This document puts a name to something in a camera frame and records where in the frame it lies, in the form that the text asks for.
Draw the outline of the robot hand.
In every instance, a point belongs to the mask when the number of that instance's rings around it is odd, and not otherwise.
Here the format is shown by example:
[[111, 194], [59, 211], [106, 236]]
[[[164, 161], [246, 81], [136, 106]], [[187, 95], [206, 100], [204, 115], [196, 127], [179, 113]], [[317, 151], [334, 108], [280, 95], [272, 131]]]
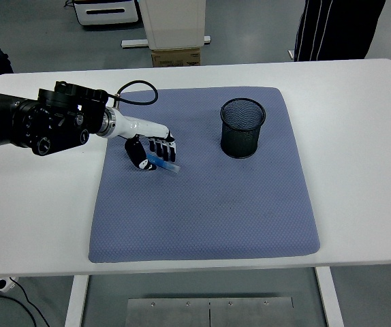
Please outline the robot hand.
[[176, 142], [171, 131], [162, 124], [123, 116], [118, 110], [110, 111], [108, 131], [105, 138], [122, 137], [126, 139], [125, 150], [135, 167], [141, 170], [155, 170], [146, 155], [139, 137], [149, 141], [150, 151], [155, 152], [164, 161], [176, 161]]

